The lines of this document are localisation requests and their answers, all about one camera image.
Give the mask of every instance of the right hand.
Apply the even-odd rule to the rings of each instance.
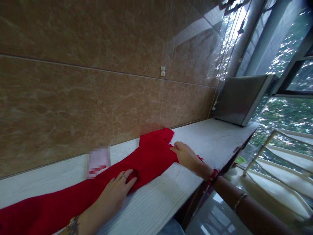
[[[98,216],[103,217],[104,222],[110,220],[122,208],[127,193],[137,179],[134,177],[126,183],[127,177],[132,172],[132,169],[122,171],[116,178],[111,179],[95,202],[95,206],[98,210]]]
[[[187,169],[196,172],[203,162],[198,158],[194,151],[183,142],[175,142],[170,150],[177,154],[179,163]]]

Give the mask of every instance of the bracelet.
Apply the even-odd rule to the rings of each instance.
[[[246,198],[247,196],[248,196],[248,194],[246,194],[246,193],[243,193],[240,195],[240,198],[238,199],[238,201],[236,202],[235,207],[234,207],[235,213],[236,213],[237,207],[238,207],[239,203],[241,202],[241,200]]]
[[[210,178],[209,178],[209,180],[205,186],[205,191],[203,191],[203,193],[205,193],[208,190],[209,186],[211,186],[215,183],[218,176],[221,176],[221,172],[217,169],[214,169],[212,175],[210,176]]]
[[[69,221],[68,223],[68,226],[67,226],[67,235],[75,235],[75,234],[78,234],[78,218],[79,218],[79,215],[78,216],[75,216],[73,218],[71,218],[71,220]]]

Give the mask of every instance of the green bowl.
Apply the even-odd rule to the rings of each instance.
[[[246,162],[246,160],[243,159],[242,156],[239,156],[239,157],[235,160],[235,163],[237,163],[237,164],[243,164],[243,163],[245,163],[245,162]]]

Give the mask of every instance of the blurred label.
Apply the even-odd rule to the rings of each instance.
[[[94,179],[111,166],[110,146],[89,152],[86,179]]]

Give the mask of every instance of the tiled wall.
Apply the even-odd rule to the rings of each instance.
[[[207,118],[240,58],[218,2],[1,1],[0,177]]]

